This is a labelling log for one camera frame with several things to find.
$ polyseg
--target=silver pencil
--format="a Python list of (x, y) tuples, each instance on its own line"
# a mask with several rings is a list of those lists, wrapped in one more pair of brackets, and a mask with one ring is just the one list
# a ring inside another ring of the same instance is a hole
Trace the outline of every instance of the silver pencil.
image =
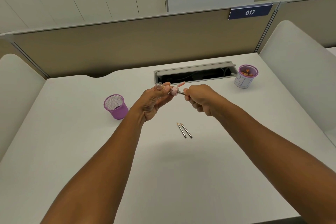
[(186, 134), (183, 132), (183, 130), (182, 130), (182, 128), (180, 127), (179, 123), (178, 123), (178, 122), (176, 122), (176, 124), (177, 124), (177, 125), (178, 125), (178, 127), (180, 128), (180, 130), (181, 130), (182, 134), (184, 135), (184, 138), (187, 138)]
[(184, 128), (185, 131), (188, 133), (188, 135), (190, 136), (190, 138), (192, 138), (193, 136), (189, 133), (189, 131), (186, 129), (186, 127), (183, 126), (183, 124), (181, 122), (180, 122), (180, 124), (181, 124), (182, 128)]

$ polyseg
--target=sign with number 017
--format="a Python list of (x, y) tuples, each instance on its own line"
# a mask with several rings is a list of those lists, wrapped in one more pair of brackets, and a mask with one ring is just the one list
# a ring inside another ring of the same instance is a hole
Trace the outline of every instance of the sign with number 017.
[(229, 20), (265, 16), (268, 15), (272, 9), (273, 4), (263, 4), (258, 6), (241, 6), (232, 8), (229, 15)]

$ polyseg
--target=person's right hand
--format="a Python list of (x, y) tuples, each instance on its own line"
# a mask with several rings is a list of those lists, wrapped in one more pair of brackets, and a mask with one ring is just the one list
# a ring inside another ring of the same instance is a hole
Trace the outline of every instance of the person's right hand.
[(214, 104), (223, 97), (208, 85), (191, 85), (183, 90), (185, 100), (189, 101), (198, 112), (213, 116)]

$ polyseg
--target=hand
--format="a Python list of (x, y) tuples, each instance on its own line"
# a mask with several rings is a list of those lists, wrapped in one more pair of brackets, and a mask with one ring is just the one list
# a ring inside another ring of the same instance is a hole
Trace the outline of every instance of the hand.
[(213, 116), (214, 103), (216, 100), (224, 99), (208, 85), (191, 85), (183, 90), (185, 100), (189, 101), (198, 112), (205, 112), (208, 116)]
[(151, 120), (156, 115), (158, 109), (173, 99), (170, 92), (170, 82), (165, 82), (164, 89), (155, 90), (154, 87), (145, 90), (141, 97), (134, 103), (131, 109), (141, 112), (144, 121)]

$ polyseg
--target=purple mesh cup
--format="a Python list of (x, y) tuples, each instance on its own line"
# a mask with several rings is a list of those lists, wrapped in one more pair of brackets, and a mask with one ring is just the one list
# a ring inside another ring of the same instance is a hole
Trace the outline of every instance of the purple mesh cup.
[(123, 119), (128, 113), (124, 98), (119, 94), (113, 94), (105, 99), (104, 108), (109, 111), (116, 120)]
[[(242, 72), (245, 72), (246, 69), (250, 69), (249, 74), (253, 74), (253, 76), (246, 76)], [(238, 68), (237, 77), (234, 80), (234, 84), (242, 89), (246, 89), (250, 86), (253, 79), (259, 74), (259, 71), (256, 67), (251, 65), (241, 65)]]

